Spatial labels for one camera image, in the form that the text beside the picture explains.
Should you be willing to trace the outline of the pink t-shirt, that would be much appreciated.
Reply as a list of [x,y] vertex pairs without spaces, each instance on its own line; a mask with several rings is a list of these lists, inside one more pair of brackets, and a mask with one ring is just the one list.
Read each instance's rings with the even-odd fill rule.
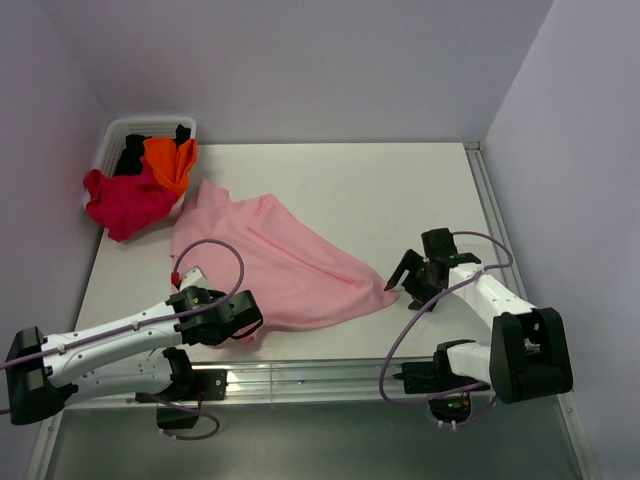
[[252,292],[263,326],[243,344],[272,331],[309,331],[383,310],[399,295],[370,266],[298,221],[271,194],[234,201],[203,181],[172,233],[170,257],[180,273],[199,268],[217,290]]

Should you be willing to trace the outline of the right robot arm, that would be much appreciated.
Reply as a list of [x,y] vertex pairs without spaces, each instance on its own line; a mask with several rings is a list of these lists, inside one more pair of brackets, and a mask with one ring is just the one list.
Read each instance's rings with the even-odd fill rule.
[[490,389],[505,404],[564,394],[574,385],[563,319],[551,307],[522,299],[492,276],[513,264],[485,264],[462,253],[457,233],[447,228],[422,233],[423,251],[409,249],[387,281],[411,298],[411,325],[449,295],[462,300],[488,326],[488,345],[460,339],[439,344],[426,362],[402,366],[403,403],[422,394],[431,401],[453,394]]

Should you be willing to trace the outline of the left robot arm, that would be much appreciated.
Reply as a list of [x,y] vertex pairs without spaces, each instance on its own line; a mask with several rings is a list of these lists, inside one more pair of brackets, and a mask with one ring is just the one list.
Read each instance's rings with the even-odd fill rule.
[[1,368],[14,425],[48,419],[86,400],[125,393],[138,401],[180,401],[195,389],[186,346],[218,346],[255,333],[263,316],[248,291],[230,293],[192,281],[167,300],[99,327],[45,335],[19,331]]

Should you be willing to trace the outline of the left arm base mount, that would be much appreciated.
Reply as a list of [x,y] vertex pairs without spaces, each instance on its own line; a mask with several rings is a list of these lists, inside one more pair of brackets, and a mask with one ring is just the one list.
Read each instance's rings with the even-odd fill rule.
[[[160,434],[181,441],[196,441],[210,438],[220,429],[220,420],[203,409],[209,400],[223,400],[227,386],[225,369],[179,368],[168,374],[155,372],[152,379],[158,383],[142,392],[136,392],[137,404],[156,405],[156,425]],[[186,435],[182,430],[195,427],[199,418],[214,422],[214,428],[206,434]]]

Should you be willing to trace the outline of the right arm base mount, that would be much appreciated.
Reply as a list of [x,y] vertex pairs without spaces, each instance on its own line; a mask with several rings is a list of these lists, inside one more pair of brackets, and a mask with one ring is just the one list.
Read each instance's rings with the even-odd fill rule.
[[475,379],[447,373],[443,367],[437,367],[435,361],[404,362],[400,371],[393,374],[393,379],[403,382],[404,393],[407,395],[435,394],[465,387],[463,393],[428,402],[433,416],[443,422],[458,423],[468,420],[472,412],[471,392],[489,390],[489,386],[485,384],[470,389],[469,386],[476,383]]

